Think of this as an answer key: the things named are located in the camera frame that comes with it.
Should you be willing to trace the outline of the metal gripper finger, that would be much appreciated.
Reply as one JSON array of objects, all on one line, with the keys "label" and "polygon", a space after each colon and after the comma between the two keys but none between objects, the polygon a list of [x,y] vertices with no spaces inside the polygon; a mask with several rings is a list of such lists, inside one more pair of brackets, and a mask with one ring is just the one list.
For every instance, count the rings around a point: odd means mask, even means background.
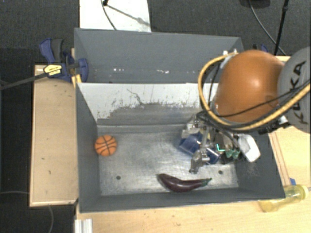
[{"label": "metal gripper finger", "polygon": [[181,138],[185,139],[191,134],[197,134],[203,128],[203,124],[199,121],[189,121],[186,123],[181,133]]},{"label": "metal gripper finger", "polygon": [[191,158],[189,173],[197,174],[199,168],[206,165],[209,161],[210,158],[207,155],[206,149],[197,150]]}]

